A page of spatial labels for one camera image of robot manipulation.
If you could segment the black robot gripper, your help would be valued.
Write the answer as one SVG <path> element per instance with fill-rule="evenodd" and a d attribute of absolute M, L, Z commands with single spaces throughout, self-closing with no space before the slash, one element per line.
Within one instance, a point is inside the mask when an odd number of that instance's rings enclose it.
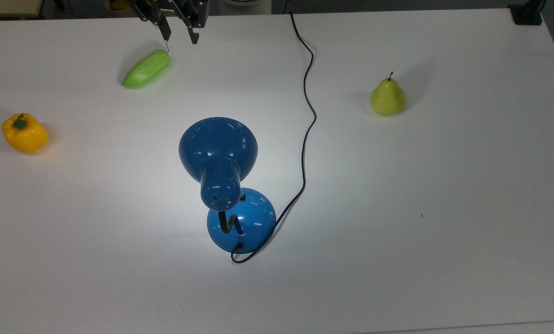
<path fill-rule="evenodd" d="M 158 25 L 165 41 L 169 41 L 171 36 L 171 28 L 164 16 L 166 12 L 175 13 L 185 21 L 194 45 L 197 44 L 200 28 L 205 27 L 209 15 L 207 0 L 129 0 L 127 3 L 141 21 L 150 21 Z"/>

